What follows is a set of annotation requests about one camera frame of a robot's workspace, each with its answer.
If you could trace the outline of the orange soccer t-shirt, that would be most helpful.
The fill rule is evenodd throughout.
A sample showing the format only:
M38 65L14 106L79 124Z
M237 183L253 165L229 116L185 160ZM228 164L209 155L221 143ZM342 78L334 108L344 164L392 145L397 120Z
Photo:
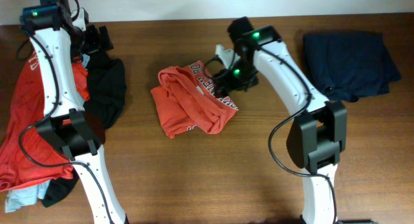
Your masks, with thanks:
M151 90L160 125L173 139L195 128L214 135L220 133L237 113L229 96L214 96L213 80L197 61L185 67L170 66L158 73L159 86Z

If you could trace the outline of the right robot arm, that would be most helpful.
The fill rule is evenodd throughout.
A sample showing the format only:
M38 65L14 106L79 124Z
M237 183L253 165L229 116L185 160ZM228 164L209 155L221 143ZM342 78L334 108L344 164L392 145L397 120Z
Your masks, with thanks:
M302 223L337 223L334 176L345 149L347 110L321 94L292 59L285 42L272 26L255 29L247 17L232 21L227 29L233 48L217 45L214 60L224 69L213 75L214 95L247 91L262 74L279 95L289 116L268 137L273 160L286 172L302 177ZM287 168L277 157L272 139L290 122L287 150L299 171Z

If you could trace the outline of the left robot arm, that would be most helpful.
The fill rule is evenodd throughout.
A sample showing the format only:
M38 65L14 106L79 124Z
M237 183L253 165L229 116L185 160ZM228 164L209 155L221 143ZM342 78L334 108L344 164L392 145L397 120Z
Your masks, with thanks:
M72 71L84 54L113 49L107 29L94 29L83 8L72 14L69 0L40 0L23 9L20 23L38 57L44 91L43 118L28 129L36 129L76 170L95 223L128 223L105 164L104 130L85 112Z

